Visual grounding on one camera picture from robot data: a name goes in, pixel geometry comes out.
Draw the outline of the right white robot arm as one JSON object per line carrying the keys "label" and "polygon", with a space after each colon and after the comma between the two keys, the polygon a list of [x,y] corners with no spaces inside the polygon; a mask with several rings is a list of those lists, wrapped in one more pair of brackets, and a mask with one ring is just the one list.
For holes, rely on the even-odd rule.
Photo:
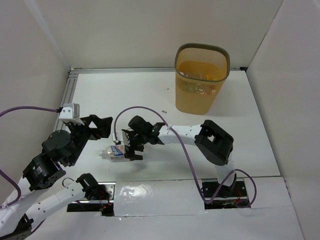
{"label": "right white robot arm", "polygon": [[144,145],[180,144],[196,146],[217,172],[218,190],[223,196],[230,196],[236,189],[237,174],[230,160],[234,138],[212,120],[198,125],[166,125],[164,122],[151,124],[136,115],[128,123],[129,129],[122,129],[124,157],[130,161],[141,161]]}

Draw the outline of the orange mesh waste bin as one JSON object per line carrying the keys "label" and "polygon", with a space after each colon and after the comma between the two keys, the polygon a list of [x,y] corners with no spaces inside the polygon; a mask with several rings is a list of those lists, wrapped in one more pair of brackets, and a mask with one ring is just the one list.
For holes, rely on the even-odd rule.
{"label": "orange mesh waste bin", "polygon": [[[186,43],[176,53],[174,70],[176,108],[187,114],[205,115],[230,74],[230,56],[219,46]],[[184,77],[179,72],[199,74],[200,78]],[[217,76],[217,80],[206,80],[206,75]],[[215,94],[202,95],[184,91],[184,87],[190,85],[204,85],[208,91],[215,90]]]}

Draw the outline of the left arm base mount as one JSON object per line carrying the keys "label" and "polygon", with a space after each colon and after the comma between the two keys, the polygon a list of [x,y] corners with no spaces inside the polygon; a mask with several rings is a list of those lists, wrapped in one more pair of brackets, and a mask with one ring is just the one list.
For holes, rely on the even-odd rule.
{"label": "left arm base mount", "polygon": [[99,190],[95,196],[73,201],[67,206],[68,213],[96,213],[104,217],[113,217],[115,182],[99,182],[104,191]]}

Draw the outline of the clear bottle white cap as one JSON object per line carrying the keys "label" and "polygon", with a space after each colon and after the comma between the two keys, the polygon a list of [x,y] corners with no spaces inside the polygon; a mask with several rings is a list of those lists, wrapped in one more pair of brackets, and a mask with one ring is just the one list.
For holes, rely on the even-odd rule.
{"label": "clear bottle white cap", "polygon": [[194,85],[189,89],[190,93],[206,95],[208,93],[207,87],[205,85]]}

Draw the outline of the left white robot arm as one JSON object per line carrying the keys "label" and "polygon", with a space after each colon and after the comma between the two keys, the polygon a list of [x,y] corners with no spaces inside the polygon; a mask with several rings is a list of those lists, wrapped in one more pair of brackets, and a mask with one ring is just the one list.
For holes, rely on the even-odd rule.
{"label": "left white robot arm", "polygon": [[81,199],[108,203],[110,193],[90,173],[84,173],[61,191],[38,200],[76,164],[89,140],[108,138],[112,117],[89,115],[65,121],[69,130],[56,130],[41,144],[42,151],[22,172],[16,190],[0,208],[0,238],[24,240],[46,218]]}

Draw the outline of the orange label small bottle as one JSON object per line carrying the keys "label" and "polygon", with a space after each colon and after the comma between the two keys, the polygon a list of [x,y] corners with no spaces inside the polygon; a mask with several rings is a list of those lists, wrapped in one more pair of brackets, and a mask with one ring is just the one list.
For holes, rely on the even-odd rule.
{"label": "orange label small bottle", "polygon": [[208,74],[205,75],[205,79],[208,80],[208,81],[217,81],[218,80],[217,76],[208,75]]}

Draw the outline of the silver tape sheet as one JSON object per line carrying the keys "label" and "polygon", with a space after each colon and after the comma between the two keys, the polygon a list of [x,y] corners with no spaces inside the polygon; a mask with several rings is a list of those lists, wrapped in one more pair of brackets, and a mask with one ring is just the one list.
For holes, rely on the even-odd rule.
{"label": "silver tape sheet", "polygon": [[193,180],[123,181],[115,185],[117,217],[189,216],[205,213]]}

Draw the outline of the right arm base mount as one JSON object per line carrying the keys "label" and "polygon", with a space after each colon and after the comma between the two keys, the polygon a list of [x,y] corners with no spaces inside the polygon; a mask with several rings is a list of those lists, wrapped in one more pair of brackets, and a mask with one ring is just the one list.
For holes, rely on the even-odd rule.
{"label": "right arm base mount", "polygon": [[[206,200],[210,200],[219,186],[217,180],[206,180],[202,182],[201,190]],[[245,182],[237,180],[230,190],[222,186],[212,203],[204,203],[205,210],[213,209],[236,209],[245,207],[250,203]]]}

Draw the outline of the aluminium frame rail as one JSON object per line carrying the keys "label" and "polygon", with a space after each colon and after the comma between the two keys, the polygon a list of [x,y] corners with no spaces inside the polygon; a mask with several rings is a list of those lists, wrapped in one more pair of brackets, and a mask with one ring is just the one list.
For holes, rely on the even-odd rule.
{"label": "aluminium frame rail", "polygon": [[[129,130],[122,129],[122,137],[118,139],[118,133],[116,133],[118,118],[125,111],[138,108],[157,114],[162,121],[152,125],[141,116],[136,115],[128,123]],[[57,110],[59,113],[58,119],[68,125],[71,132],[73,130],[102,130],[102,126],[99,127],[99,129],[90,128],[89,122],[95,121],[94,124],[98,127],[98,124],[102,124],[102,120],[107,120],[106,118],[98,119],[96,115],[89,116],[90,118],[92,117],[92,119],[96,118],[96,120],[89,120],[88,117],[80,118],[79,110],[79,104],[65,104]],[[234,168],[234,163],[230,160],[234,138],[212,120],[207,119],[202,124],[190,126],[169,125],[161,115],[151,108],[133,106],[123,110],[114,120],[112,140],[115,145],[107,147],[107,149],[103,150],[99,155],[114,163],[143,160],[143,156],[136,154],[136,151],[143,152],[145,144],[166,145],[180,143],[194,177],[196,176],[195,170],[185,145],[196,146],[201,154],[210,163],[214,164],[217,172],[217,181],[223,186],[231,188],[237,180],[236,172],[240,172],[240,169]]]}

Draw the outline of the clear bottle blue-orange label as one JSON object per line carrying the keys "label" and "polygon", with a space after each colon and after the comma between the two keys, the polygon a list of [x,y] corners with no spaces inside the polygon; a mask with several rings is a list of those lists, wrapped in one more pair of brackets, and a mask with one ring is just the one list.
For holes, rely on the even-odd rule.
{"label": "clear bottle blue-orange label", "polygon": [[100,150],[98,155],[112,163],[128,162],[129,159],[125,158],[126,148],[125,145],[110,145],[107,148]]}

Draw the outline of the red cap cola bottle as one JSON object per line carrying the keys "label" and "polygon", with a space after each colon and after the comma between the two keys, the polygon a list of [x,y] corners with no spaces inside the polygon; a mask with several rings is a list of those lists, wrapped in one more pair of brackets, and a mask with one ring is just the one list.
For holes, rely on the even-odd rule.
{"label": "red cap cola bottle", "polygon": [[211,90],[203,90],[200,92],[201,95],[205,95],[205,96],[212,96],[216,93],[216,91],[214,89]]}

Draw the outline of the clear bottle blue-white cap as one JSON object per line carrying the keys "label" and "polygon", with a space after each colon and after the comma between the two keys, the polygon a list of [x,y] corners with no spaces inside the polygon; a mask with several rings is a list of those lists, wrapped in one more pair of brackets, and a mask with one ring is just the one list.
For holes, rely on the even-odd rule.
{"label": "clear bottle blue-white cap", "polygon": [[191,78],[191,79],[199,79],[200,78],[200,75],[199,74],[196,74],[194,72],[182,72],[180,71],[179,72],[180,75],[186,77],[186,78]]}

